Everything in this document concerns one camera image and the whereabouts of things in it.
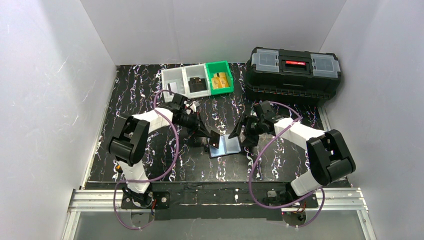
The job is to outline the black card holder wallet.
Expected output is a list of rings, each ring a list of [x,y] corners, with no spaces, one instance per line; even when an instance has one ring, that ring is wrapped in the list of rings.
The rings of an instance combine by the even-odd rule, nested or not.
[[[213,159],[238,154],[242,151],[242,147],[238,137],[229,138],[229,134],[226,134],[219,137],[218,148],[208,144],[205,151],[209,154],[209,157]]]

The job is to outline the black credit card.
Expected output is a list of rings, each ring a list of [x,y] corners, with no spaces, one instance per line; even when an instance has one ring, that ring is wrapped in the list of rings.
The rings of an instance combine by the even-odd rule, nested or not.
[[[220,146],[221,135],[214,130],[210,131],[209,146],[216,149]]]
[[[188,79],[189,91],[191,93],[197,93],[207,90],[207,81],[201,77],[190,77]]]

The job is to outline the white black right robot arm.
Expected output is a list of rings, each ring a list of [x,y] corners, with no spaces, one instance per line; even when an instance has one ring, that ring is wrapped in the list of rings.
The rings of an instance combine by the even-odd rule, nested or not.
[[[254,115],[243,113],[229,138],[244,135],[241,145],[255,147],[260,135],[270,134],[306,151],[309,170],[286,184],[284,194],[287,197],[300,198],[356,170],[355,161],[338,130],[323,131],[303,125],[300,115],[292,119],[288,114],[278,114],[273,105],[273,101],[265,100],[253,106]]]

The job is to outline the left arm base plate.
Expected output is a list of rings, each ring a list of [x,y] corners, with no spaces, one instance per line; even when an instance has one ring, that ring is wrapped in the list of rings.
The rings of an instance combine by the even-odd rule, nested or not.
[[[150,191],[146,193],[124,193],[121,209],[163,210],[170,206],[170,193],[166,191]]]

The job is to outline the tan credit card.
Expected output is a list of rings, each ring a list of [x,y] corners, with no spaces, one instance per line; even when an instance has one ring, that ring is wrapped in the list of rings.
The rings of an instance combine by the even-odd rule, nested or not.
[[[215,89],[215,90],[222,88],[221,80],[220,80],[218,73],[215,73],[213,75],[213,77],[211,79],[211,83],[212,83],[212,88]]]

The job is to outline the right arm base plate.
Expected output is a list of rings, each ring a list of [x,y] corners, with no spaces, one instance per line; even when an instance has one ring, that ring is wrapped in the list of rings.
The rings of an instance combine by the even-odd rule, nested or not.
[[[280,206],[293,201],[293,198],[286,197],[283,190],[269,190],[266,197],[262,198],[262,203],[268,206]],[[290,208],[300,211],[306,208],[318,208],[319,205],[316,195],[312,194],[299,202],[293,203]]]

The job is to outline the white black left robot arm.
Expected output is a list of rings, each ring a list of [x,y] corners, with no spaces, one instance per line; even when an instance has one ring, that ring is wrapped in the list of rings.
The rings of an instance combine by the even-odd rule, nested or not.
[[[190,135],[196,137],[212,136],[194,104],[189,103],[189,99],[182,94],[172,95],[171,102],[165,107],[154,106],[153,110],[145,113],[120,117],[107,146],[108,152],[115,156],[123,171],[127,187],[136,194],[144,194],[151,182],[161,180],[174,168],[180,152],[177,126],[186,128]],[[175,136],[172,163],[162,175],[149,179],[142,163],[149,134],[167,126],[171,127]]]

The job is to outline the gold card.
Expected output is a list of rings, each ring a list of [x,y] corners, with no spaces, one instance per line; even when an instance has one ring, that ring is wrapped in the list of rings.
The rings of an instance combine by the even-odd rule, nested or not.
[[[222,88],[228,88],[229,87],[229,82],[228,82],[228,78],[225,72],[219,72],[218,73],[220,81],[221,81],[221,85]]]

